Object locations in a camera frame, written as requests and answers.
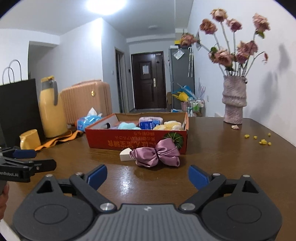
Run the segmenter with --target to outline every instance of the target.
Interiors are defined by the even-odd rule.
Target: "suitcase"
[[[74,125],[93,107],[103,116],[112,114],[110,85],[100,80],[84,81],[61,93],[67,124]]]

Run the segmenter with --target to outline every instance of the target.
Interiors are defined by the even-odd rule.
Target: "purple bow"
[[[165,165],[178,167],[180,165],[180,152],[171,138],[161,140],[156,148],[140,147],[130,152],[131,158],[136,160],[136,165],[153,167],[158,160]]]

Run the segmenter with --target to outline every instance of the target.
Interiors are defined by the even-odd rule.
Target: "cardboard box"
[[[162,117],[163,121],[178,121],[184,124],[183,131],[154,131],[154,130],[116,130],[106,129],[119,121],[136,121],[140,117]],[[112,114],[85,129],[89,147],[110,150],[124,150],[126,148],[153,147],[164,138],[172,138],[181,154],[186,154],[189,119],[186,112],[182,113],[139,113]]]

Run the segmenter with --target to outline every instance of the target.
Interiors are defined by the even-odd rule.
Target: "wooden table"
[[[241,130],[231,129],[222,118],[190,118],[187,155],[180,157],[179,168],[159,164],[148,169],[135,162],[121,162],[119,151],[90,149],[83,136],[74,141],[42,150],[38,158],[53,157],[56,178],[68,178],[76,172],[88,172],[103,163],[108,178],[99,192],[118,207],[122,203],[181,204],[196,192],[187,170],[195,164],[208,173],[220,172],[237,179],[250,174],[280,209],[283,226],[277,240],[295,240],[296,223],[296,147],[261,124],[244,119]],[[260,139],[272,146],[262,146]],[[36,174],[31,183],[10,183],[5,213],[7,223],[25,196],[44,176]]]

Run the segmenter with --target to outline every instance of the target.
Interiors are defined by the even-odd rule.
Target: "flower stem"
[[[202,46],[206,51],[211,52],[211,50],[209,50],[206,46],[204,46],[203,44],[199,43],[200,46]]]
[[[224,34],[224,37],[225,37],[226,43],[227,43],[228,51],[229,51],[229,53],[231,53],[231,52],[230,52],[229,41],[228,41],[228,39],[227,39],[227,36],[226,36],[226,33],[225,33],[225,28],[224,28],[224,25],[223,25],[222,22],[221,22],[221,26],[222,26],[222,31],[223,31],[223,34]]]
[[[236,55],[237,53],[237,48],[236,48],[236,43],[235,43],[235,32],[233,32],[233,48],[234,48],[234,55]],[[237,70],[237,63],[234,62],[234,70],[236,71]]]
[[[240,72],[240,64],[239,64],[239,66],[238,66],[238,68],[237,68],[237,76],[240,75],[239,72]]]
[[[221,49],[221,48],[220,48],[220,44],[219,44],[219,42],[218,42],[218,39],[217,39],[217,36],[216,36],[216,34],[214,33],[213,35],[214,35],[214,38],[215,38],[215,40],[216,40],[216,43],[217,43],[217,45],[218,45],[218,48],[219,48],[219,49]]]
[[[243,69],[243,71],[242,71],[242,76],[244,76],[244,74],[245,74],[246,71],[247,71],[247,66],[248,66],[248,63],[249,63],[249,59],[250,59],[250,56],[248,57],[248,60],[247,60],[247,62],[246,62],[246,64],[245,64],[245,66],[244,66],[244,69]]]
[[[254,32],[253,41],[255,41],[256,38],[256,31]]]
[[[219,65],[219,68],[221,69],[221,71],[222,71],[222,73],[223,73],[223,76],[225,76],[225,73],[224,73],[224,71],[223,71],[221,65]]]
[[[248,71],[247,71],[245,77],[248,75],[248,73],[249,73],[249,71],[250,71],[250,69],[251,69],[251,67],[252,67],[252,65],[253,65],[253,63],[254,63],[254,61],[255,61],[255,59],[256,59],[259,55],[261,55],[261,54],[263,54],[263,53],[264,53],[264,51],[261,52],[261,53],[259,53],[259,54],[253,59],[253,61],[252,61],[251,65],[250,65],[250,67],[249,67],[249,69],[248,69]]]

